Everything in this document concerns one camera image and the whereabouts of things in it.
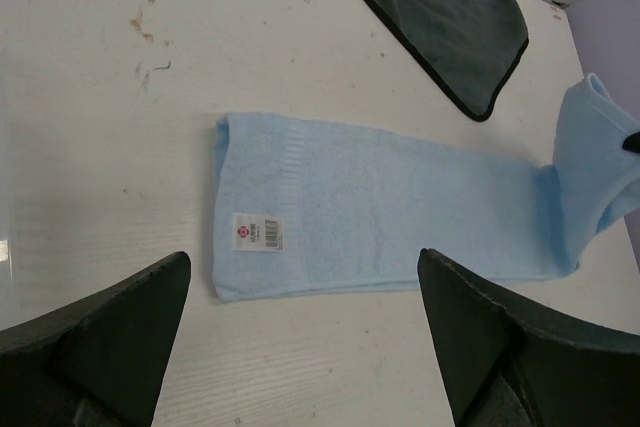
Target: dark gray cloth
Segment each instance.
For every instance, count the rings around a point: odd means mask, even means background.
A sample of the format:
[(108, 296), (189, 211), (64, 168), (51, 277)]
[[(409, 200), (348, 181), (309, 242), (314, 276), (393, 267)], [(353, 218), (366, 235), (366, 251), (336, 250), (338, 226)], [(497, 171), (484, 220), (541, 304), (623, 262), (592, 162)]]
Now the dark gray cloth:
[(516, 0), (365, 0), (462, 112), (489, 118), (528, 44)]

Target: barcode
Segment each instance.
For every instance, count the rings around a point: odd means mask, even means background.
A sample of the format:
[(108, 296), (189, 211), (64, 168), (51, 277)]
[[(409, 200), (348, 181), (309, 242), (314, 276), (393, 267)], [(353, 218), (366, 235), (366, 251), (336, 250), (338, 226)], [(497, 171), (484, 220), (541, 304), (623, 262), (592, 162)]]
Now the barcode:
[(279, 247), (278, 242), (278, 222), (274, 220), (264, 221), (264, 242), (270, 249), (277, 249)]

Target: light blue cloth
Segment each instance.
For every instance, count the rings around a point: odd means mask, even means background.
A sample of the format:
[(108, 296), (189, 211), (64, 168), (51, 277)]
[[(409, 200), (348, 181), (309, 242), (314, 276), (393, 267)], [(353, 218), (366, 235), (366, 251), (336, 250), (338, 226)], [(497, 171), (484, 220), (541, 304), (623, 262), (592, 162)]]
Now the light blue cloth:
[[(381, 130), (229, 114), (214, 147), (221, 300), (418, 289), (420, 249), (500, 283), (563, 277), (640, 205), (640, 125), (593, 74), (569, 89), (553, 165)], [(233, 250), (234, 213), (284, 219), (282, 252)]]

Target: table surface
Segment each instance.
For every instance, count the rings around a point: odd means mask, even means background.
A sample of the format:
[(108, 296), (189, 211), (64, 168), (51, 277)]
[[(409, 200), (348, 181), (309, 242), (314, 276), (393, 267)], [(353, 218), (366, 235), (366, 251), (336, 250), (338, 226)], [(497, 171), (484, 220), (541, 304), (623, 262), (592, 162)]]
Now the table surface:
[[(418, 292), (217, 301), (211, 129), (277, 112), (548, 163), (582, 72), (564, 13), (518, 2), (530, 46), (477, 124), (362, 0), (0, 0), (25, 318), (185, 250), (155, 425), (453, 425)], [(514, 290), (640, 333), (622, 222), (576, 274)]]

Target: barcode sticker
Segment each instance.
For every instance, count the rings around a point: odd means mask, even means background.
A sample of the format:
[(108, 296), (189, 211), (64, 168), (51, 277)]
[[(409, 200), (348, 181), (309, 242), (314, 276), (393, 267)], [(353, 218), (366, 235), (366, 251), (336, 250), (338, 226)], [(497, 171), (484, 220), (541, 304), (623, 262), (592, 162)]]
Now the barcode sticker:
[(233, 250), (281, 252), (284, 221), (257, 214), (233, 214)]

